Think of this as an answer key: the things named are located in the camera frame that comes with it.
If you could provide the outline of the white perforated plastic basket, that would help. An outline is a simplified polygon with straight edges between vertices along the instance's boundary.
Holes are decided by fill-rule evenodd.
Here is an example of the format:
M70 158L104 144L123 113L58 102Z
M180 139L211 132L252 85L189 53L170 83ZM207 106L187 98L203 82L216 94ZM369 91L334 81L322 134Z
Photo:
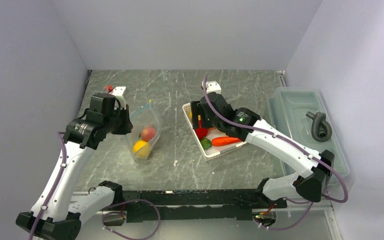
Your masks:
M209 149L204 149L203 146L201 145L201 142L195 133L195 130L193 129L193 124L192 120L190 119L190 113L191 113L191 104L186 103L182 106L183 114L187 122L187 126L189 127L189 131L192 134L193 139L195 140L197 147L202 154L203 158L205 161L212 160L214 158L218 158L221 155L225 155L227 153L236 151L237 149L243 147L246 145L246 142L237 142L237 143L232 143L232 144L227 144L224 146L212 146Z

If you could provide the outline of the red bell pepper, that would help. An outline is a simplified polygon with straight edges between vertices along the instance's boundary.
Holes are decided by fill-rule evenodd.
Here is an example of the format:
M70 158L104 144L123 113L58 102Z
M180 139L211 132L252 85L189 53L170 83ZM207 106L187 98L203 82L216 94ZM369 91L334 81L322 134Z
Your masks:
M194 129L194 132L195 132L197 138L199 140L201 140L201 139L205 138L208 135L209 130L207 128L199 127L199 128Z

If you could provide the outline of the clear zip top bag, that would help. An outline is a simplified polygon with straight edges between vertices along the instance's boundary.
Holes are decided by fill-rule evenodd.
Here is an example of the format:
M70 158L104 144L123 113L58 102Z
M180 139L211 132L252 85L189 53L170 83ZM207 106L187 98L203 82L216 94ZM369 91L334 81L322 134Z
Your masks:
M153 107L153 101L137 109L130 115L131 133L125 139L131 157L135 161L147 160L160 138L162 121Z

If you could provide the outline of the yellow lemon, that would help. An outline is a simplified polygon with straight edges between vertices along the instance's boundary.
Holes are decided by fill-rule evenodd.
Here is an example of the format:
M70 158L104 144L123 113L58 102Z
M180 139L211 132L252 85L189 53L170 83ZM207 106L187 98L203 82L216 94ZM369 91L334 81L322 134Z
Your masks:
M147 159L151 153L151 145L144 140L138 140L132 147L133 156L138 159Z

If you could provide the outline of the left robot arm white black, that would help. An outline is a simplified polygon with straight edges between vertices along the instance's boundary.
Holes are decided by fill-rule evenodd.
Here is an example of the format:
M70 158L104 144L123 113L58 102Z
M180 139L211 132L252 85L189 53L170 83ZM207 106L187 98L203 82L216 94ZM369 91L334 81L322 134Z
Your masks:
M16 225L28 239L74 240L82 225L96 212L124 203L123 187L105 180L92 193L71 204L72 195L86 163L108 134L126 135L133 129L123 93L95 93L83 115L58 133L61 152L53 172L30 211L21 212Z

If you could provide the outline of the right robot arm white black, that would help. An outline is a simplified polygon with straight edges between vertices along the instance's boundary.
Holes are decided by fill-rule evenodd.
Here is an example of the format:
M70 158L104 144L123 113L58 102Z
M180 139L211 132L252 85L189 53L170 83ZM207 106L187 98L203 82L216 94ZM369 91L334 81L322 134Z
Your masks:
M261 181L255 194L260 207L267 208L281 198L321 201L332 176L335 155L331 151L299 144L250 109L233 109L219 93L192 101L190 110L193 128L214 127L228 137L260 147L294 169L292 174Z

